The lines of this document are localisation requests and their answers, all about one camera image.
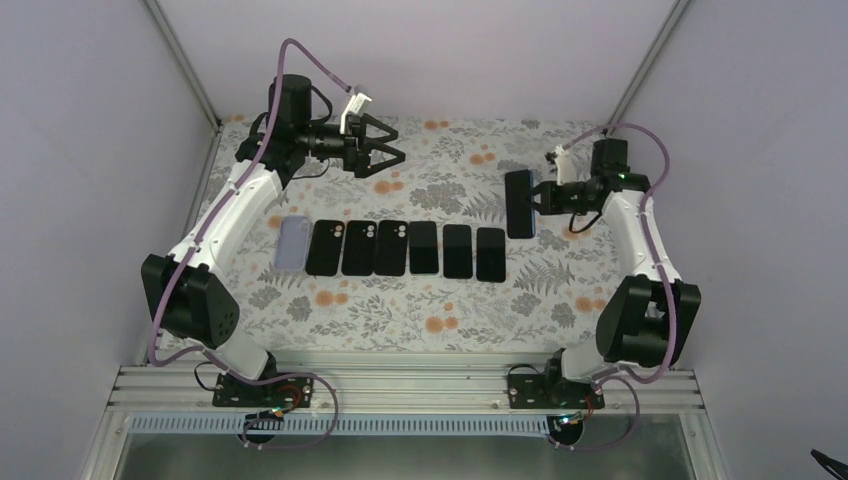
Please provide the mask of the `lilac phone case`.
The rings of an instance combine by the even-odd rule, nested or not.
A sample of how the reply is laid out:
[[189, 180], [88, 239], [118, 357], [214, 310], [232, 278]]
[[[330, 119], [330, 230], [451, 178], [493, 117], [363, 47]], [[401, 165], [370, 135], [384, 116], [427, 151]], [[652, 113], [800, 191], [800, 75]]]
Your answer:
[[307, 216], [283, 218], [279, 227], [273, 266], [280, 271], [301, 271], [308, 255], [312, 221]]

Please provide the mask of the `teal phone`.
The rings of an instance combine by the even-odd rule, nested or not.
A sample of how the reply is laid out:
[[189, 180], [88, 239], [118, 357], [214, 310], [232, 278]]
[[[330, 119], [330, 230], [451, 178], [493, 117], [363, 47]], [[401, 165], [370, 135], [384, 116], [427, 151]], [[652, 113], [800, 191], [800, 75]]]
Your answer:
[[412, 221], [408, 226], [409, 269], [413, 275], [439, 272], [437, 226], [432, 221]]

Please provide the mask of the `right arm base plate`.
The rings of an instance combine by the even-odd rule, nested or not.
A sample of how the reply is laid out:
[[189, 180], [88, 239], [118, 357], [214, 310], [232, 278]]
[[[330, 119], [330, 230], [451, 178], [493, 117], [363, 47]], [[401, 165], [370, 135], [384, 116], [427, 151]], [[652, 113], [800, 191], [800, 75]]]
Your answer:
[[540, 373], [509, 373], [507, 396], [510, 407], [519, 410], [603, 409], [605, 399], [589, 384], [548, 378]]

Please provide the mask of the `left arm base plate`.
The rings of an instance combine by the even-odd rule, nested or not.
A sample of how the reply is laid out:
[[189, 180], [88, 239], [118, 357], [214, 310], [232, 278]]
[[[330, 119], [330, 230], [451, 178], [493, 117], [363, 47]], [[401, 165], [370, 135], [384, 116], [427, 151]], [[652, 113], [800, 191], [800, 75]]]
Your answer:
[[268, 385], [249, 385], [231, 375], [220, 374], [214, 387], [214, 407], [260, 410], [309, 408], [314, 380], [297, 377]]

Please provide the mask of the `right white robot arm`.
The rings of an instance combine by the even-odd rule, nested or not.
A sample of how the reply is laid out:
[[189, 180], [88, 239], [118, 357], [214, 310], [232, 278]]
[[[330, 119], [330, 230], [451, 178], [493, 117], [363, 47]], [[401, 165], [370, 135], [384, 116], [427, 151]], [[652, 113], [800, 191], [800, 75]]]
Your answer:
[[656, 188], [627, 163], [628, 144], [594, 142], [590, 176], [576, 178], [570, 151], [558, 145], [545, 155], [556, 178], [535, 186], [542, 215], [593, 213], [610, 231], [622, 280], [600, 314], [593, 340], [563, 350], [561, 367], [541, 384], [544, 399], [565, 407], [589, 383], [616, 372], [652, 383], [679, 358], [700, 306], [698, 286], [685, 282], [663, 245], [654, 217]]

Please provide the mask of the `black phone row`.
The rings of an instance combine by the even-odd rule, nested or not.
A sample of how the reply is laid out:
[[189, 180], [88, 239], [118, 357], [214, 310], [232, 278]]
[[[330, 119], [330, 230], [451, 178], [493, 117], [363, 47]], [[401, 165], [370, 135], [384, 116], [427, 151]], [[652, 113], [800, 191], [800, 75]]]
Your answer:
[[503, 229], [481, 227], [477, 230], [475, 275], [481, 282], [506, 281], [506, 234]]
[[443, 228], [443, 274], [449, 279], [473, 276], [472, 229], [468, 225], [446, 224]]
[[510, 239], [532, 239], [535, 236], [535, 213], [531, 205], [532, 172], [509, 172], [504, 176], [504, 183], [507, 236]]

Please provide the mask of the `black phone case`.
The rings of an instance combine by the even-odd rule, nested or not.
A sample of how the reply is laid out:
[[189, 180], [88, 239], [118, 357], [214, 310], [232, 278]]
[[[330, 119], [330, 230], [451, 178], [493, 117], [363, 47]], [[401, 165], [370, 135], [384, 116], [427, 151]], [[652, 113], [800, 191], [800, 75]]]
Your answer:
[[370, 276], [374, 273], [377, 223], [351, 220], [347, 223], [341, 271], [345, 276]]
[[406, 272], [408, 223], [383, 220], [377, 228], [374, 273], [380, 276], [402, 276]]
[[333, 277], [337, 274], [344, 231], [345, 224], [339, 220], [315, 222], [305, 264], [308, 275]]

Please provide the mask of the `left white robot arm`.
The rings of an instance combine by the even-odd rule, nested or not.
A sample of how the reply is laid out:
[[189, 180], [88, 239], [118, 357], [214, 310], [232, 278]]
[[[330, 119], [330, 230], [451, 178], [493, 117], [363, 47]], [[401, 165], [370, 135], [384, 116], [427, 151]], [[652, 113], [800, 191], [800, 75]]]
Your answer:
[[276, 396], [274, 357], [240, 327], [240, 306], [225, 276], [252, 225], [308, 158], [338, 159], [357, 178], [405, 160], [405, 153], [391, 145], [397, 130], [367, 113], [372, 96], [357, 87], [346, 91], [347, 103], [333, 123], [332, 113], [314, 117], [313, 99], [325, 96], [309, 78], [274, 78], [268, 109], [251, 124], [209, 208], [166, 255], [151, 254], [142, 263], [152, 320], [150, 364], [164, 367], [197, 352], [239, 380], [239, 392], [252, 404]]

